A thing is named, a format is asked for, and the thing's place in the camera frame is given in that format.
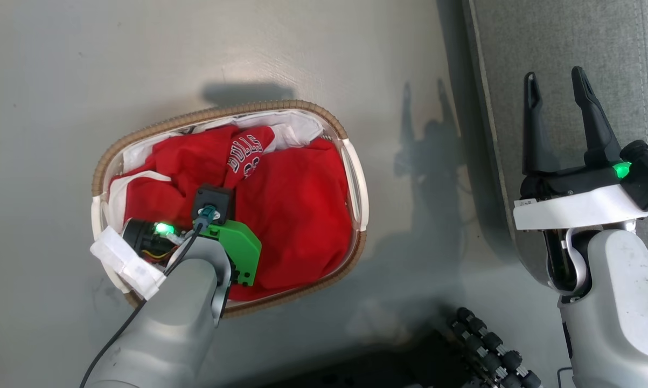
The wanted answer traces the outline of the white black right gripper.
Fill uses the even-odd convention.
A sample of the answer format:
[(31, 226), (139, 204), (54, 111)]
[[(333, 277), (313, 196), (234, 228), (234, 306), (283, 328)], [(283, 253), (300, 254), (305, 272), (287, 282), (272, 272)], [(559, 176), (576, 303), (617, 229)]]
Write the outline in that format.
[(575, 103), (584, 123), (587, 167), (560, 169), (544, 123), (535, 73), (524, 77), (522, 167), (515, 201), (519, 231), (567, 230), (648, 217), (648, 174), (619, 162), (620, 145), (584, 69), (572, 68)]

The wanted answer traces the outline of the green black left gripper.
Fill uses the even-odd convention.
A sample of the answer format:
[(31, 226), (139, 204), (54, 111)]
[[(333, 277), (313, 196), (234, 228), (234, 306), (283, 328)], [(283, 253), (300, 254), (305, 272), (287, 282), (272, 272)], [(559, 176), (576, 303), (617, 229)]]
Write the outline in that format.
[[(123, 239), (135, 253), (159, 268), (165, 268), (175, 260), (173, 255), (179, 254), (179, 247), (190, 239), (191, 233), (191, 230), (171, 224), (152, 223), (136, 218), (129, 219), (122, 229)], [(232, 220), (225, 221), (223, 225), (211, 224), (201, 232), (200, 238), (218, 241), (237, 271), (233, 282), (252, 287), (262, 244), (247, 225)]]

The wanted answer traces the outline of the red jersey clothing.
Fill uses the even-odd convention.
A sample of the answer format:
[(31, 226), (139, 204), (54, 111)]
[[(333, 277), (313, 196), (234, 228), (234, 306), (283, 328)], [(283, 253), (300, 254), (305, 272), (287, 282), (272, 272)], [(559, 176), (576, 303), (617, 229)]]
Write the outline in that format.
[(113, 228), (139, 218), (189, 230), (199, 187), (228, 188), (236, 221), (262, 244), (253, 285), (231, 289), (231, 300), (255, 301), (321, 280), (349, 250), (346, 172), (333, 143), (279, 148), (281, 133), (277, 126), (228, 125), (156, 143), (139, 167), (110, 184)]

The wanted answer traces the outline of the white wicker-rim laundry basket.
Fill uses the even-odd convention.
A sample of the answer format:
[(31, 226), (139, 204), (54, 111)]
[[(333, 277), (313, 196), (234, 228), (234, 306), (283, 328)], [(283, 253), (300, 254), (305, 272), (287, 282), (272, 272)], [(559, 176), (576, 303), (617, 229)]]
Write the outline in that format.
[(185, 133), (193, 126), (205, 126), (206, 129), (210, 129), (220, 126), (223, 121), (235, 118), (259, 117), (264, 120), (277, 117), (279, 113), (286, 112), (298, 112), (305, 117), (316, 120), (322, 126), (322, 137), (333, 143), (338, 149), (349, 185), (349, 195), (346, 202), (352, 222), (349, 251), (338, 268), (319, 281), (255, 301), (239, 302), (230, 300), (224, 316), (225, 318), (233, 318), (277, 307), (305, 295), (318, 292), (342, 280), (354, 269), (365, 248), (369, 216), (365, 174), (353, 143), (349, 140), (349, 136), (344, 130), (344, 126), (339, 123), (339, 120), (325, 108), (299, 99), (250, 102), (224, 108), (203, 109), (159, 121), (120, 138), (102, 155), (93, 174), (93, 198), (90, 207), (90, 223), (92, 224), (93, 236), (97, 238), (105, 227), (112, 223), (108, 207), (108, 187), (110, 180), (123, 172), (123, 155), (129, 148), (136, 147), (146, 140), (154, 139), (165, 133)]

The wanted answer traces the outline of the white basket liner cloth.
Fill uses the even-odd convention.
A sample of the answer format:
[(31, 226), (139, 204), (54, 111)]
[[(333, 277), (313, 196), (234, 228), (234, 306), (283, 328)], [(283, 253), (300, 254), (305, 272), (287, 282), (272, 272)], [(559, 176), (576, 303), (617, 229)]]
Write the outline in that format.
[(95, 235), (106, 226), (122, 228), (124, 209), (114, 204), (110, 183), (118, 176), (138, 169), (151, 155), (154, 145), (172, 137), (202, 133), (206, 130), (236, 125), (239, 128), (253, 126), (277, 126), (286, 130), (277, 135), (284, 147), (305, 145), (324, 134), (324, 121), (316, 113), (301, 109), (259, 109), (240, 112), (237, 107), (207, 109), (174, 117), (149, 126), (115, 142), (99, 161), (93, 177), (92, 230)]

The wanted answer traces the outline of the grey fabric sofa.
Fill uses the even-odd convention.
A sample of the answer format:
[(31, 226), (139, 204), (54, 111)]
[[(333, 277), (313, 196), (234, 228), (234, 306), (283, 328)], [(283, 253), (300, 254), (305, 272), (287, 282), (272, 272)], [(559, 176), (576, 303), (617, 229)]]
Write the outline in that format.
[(581, 66), (623, 147), (648, 144), (648, 0), (464, 0), (506, 221), (520, 262), (547, 285), (539, 232), (516, 231), (524, 176), (524, 76), (537, 76), (541, 109), (563, 169), (584, 163), (586, 143), (572, 68)]

